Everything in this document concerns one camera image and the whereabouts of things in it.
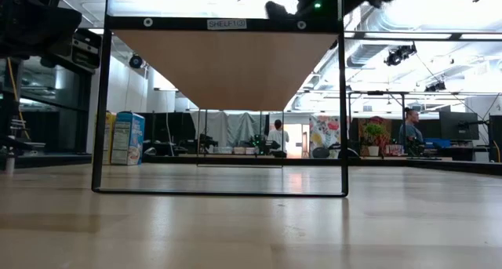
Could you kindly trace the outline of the dark red patterned cloth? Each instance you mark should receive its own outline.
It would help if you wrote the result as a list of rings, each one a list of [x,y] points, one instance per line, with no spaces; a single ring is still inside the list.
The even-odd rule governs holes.
[[[359,138],[359,143],[362,147],[366,147],[363,133],[364,133],[364,127],[367,123],[377,123],[377,124],[383,125],[385,127],[385,129],[387,130],[387,143],[386,143],[386,145],[390,143],[390,141],[391,141],[391,120],[381,118],[378,116],[374,116],[372,118],[360,118],[358,120],[358,138]]]

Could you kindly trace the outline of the blue Rice Krispies cereal box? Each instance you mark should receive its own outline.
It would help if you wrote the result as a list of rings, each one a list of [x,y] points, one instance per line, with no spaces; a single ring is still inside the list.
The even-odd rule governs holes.
[[[111,150],[112,165],[140,165],[145,118],[131,111],[117,114]]]

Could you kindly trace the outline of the yellow cereal box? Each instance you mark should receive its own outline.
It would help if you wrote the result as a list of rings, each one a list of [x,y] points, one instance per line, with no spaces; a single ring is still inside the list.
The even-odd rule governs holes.
[[[111,152],[113,145],[115,120],[116,120],[116,113],[106,111],[105,127],[104,127],[104,156],[103,156],[104,165],[111,164]]]

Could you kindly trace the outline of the black table edge rail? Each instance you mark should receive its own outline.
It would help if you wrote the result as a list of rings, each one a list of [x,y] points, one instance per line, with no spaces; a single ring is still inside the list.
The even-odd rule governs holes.
[[[16,159],[15,167],[27,169],[35,167],[49,167],[58,165],[82,165],[89,164],[89,155],[45,155],[38,157],[22,156]],[[340,166],[340,159],[320,158],[217,158],[217,157],[147,157],[144,163],[153,164],[193,164],[193,165],[243,165],[243,166]],[[348,160],[349,166],[357,167],[410,167],[420,169],[437,169],[462,173],[477,173],[485,175],[502,176],[502,163],[478,163],[461,161],[434,161],[404,158],[377,158]]]

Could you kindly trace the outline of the person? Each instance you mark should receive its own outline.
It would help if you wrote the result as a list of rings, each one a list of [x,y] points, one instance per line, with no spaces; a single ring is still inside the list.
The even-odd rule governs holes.
[[[286,158],[286,145],[289,142],[289,134],[283,129],[282,121],[279,119],[275,120],[274,127],[267,136],[269,141],[275,142],[275,145],[270,147],[270,153],[276,158]]]
[[[399,143],[405,145],[408,140],[417,140],[420,143],[424,142],[422,132],[416,127],[419,122],[419,114],[412,108],[405,108],[405,123],[400,126]]]

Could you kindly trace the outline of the black metal frame stand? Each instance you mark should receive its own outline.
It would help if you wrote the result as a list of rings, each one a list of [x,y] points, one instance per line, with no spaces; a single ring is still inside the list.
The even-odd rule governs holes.
[[[350,91],[347,93],[348,146],[361,158],[399,158],[406,155],[406,144],[399,143],[400,126],[405,123],[405,92],[388,90]],[[378,116],[391,120],[391,141],[385,145],[381,156],[370,157],[367,147],[358,138],[358,120]]]

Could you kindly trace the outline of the blue storage bin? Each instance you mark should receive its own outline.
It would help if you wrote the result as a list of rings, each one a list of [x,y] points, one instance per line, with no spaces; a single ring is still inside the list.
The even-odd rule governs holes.
[[[441,138],[425,138],[424,146],[427,149],[449,148],[451,146],[451,140],[445,140]]]

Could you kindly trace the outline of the white floral cloth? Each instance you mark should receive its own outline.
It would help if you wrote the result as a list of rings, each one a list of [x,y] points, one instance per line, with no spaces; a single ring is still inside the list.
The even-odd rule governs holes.
[[[330,151],[329,159],[338,158],[340,152],[340,121],[338,116],[309,116],[309,152],[316,147],[325,147]]]

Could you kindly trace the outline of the black computer monitor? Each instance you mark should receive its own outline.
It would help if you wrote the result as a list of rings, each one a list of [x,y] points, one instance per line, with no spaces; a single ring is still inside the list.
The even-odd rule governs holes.
[[[478,116],[475,113],[440,111],[441,137],[445,140],[478,140]]]
[[[502,163],[502,115],[489,116],[489,158]]]

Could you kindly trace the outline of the grey hanging curtain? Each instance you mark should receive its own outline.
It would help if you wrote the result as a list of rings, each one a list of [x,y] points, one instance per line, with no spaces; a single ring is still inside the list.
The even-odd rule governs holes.
[[[195,135],[211,137],[219,147],[236,147],[252,136],[265,134],[267,116],[244,111],[191,111]]]

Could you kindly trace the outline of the white shelf label sticker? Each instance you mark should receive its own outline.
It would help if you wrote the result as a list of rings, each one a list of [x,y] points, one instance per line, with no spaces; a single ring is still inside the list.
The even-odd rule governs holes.
[[[207,29],[211,31],[245,30],[247,19],[208,19]]]

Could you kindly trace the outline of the wooden shelf with black frame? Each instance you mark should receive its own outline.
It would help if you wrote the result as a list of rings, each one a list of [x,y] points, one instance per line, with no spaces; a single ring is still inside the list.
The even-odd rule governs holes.
[[[102,159],[111,41],[135,53],[204,110],[283,111],[331,46],[344,47],[344,0],[337,18],[120,16],[106,0],[91,188],[103,190]],[[208,19],[247,19],[245,30],[211,31]]]

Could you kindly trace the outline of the green plant in white pot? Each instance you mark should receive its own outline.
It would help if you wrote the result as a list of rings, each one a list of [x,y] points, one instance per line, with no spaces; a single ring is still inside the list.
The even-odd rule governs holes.
[[[377,123],[367,123],[364,127],[363,136],[369,156],[381,156],[387,143],[387,130],[385,127]]]

